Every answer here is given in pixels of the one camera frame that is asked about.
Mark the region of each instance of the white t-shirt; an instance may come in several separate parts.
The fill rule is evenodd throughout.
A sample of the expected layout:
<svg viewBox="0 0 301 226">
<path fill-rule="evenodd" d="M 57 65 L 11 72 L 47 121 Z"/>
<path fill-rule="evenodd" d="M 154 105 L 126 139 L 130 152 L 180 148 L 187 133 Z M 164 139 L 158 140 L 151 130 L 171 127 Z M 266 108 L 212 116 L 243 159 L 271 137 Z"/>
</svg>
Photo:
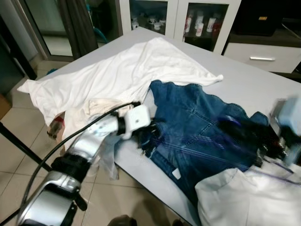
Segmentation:
<svg viewBox="0 0 301 226">
<path fill-rule="evenodd" d="M 195 186 L 204 226 L 300 226 L 301 168 L 294 173 L 273 163 L 252 166 L 245 173 L 227 169 Z"/>
</svg>

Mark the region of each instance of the blue denim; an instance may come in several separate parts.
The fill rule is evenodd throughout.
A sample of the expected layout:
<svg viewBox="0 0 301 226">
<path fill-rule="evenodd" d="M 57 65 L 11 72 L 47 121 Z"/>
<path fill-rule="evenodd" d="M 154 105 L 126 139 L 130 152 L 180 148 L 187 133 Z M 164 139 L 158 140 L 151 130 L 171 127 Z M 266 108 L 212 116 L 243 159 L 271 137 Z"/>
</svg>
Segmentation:
<svg viewBox="0 0 301 226">
<path fill-rule="evenodd" d="M 150 88 L 158 107 L 155 119 L 159 129 L 159 137 L 149 141 L 154 146 L 150 159 L 193 204 L 197 205 L 194 187 L 199 181 L 228 168 L 246 171 L 254 163 L 257 147 L 242 145 L 223 133 L 216 126 L 217 118 L 228 115 L 267 125 L 265 115 L 256 112 L 248 118 L 240 106 L 208 95 L 196 84 L 177 86 L 153 81 Z M 180 179 L 172 174 L 176 168 Z"/>
</svg>

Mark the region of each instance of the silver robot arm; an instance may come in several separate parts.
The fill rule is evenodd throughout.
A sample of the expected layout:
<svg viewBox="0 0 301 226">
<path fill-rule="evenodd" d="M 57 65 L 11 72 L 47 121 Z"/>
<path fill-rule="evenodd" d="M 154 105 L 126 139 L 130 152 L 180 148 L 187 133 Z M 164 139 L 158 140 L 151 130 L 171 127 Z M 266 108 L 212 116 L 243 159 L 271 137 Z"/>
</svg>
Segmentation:
<svg viewBox="0 0 301 226">
<path fill-rule="evenodd" d="M 53 162 L 53 170 L 21 207 L 17 225 L 70 226 L 77 207 L 83 211 L 87 209 L 79 194 L 81 183 L 105 137 L 120 135 L 129 139 L 133 131 L 150 123 L 147 107 L 140 105 L 129 110 L 123 118 L 107 115 L 85 130 L 66 154 Z"/>
</svg>

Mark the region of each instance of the drawer handle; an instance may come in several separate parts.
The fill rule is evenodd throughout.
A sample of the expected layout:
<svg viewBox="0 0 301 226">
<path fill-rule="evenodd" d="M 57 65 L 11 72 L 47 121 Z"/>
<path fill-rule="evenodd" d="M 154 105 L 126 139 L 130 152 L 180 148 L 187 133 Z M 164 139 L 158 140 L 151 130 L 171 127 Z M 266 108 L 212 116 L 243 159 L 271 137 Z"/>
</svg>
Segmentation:
<svg viewBox="0 0 301 226">
<path fill-rule="evenodd" d="M 275 61 L 274 57 L 259 57 L 259 56 L 250 56 L 250 60 L 262 60 L 262 61 Z"/>
</svg>

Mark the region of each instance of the white table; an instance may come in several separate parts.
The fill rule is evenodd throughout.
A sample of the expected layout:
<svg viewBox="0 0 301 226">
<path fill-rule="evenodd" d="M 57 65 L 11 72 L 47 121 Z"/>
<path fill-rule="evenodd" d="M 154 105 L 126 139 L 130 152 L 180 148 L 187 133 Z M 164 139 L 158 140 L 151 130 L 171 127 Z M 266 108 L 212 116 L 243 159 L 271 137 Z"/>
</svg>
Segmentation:
<svg viewBox="0 0 301 226">
<path fill-rule="evenodd" d="M 155 37 L 163 37 L 213 74 L 224 75 L 222 82 L 204 87 L 204 91 L 219 96 L 227 103 L 242 106 L 248 116 L 256 111 L 268 115 L 276 99 L 289 95 L 301 95 L 301 85 L 297 82 L 187 43 L 169 39 L 144 28 L 139 28 L 110 42 L 51 73 L 47 78 L 77 71 L 87 65 L 107 59 L 136 43 L 149 41 Z M 152 161 L 142 157 L 135 147 L 134 142 L 125 142 L 119 149 L 115 162 L 182 218 L 194 226 L 199 225 L 197 211 L 183 192 Z"/>
</svg>

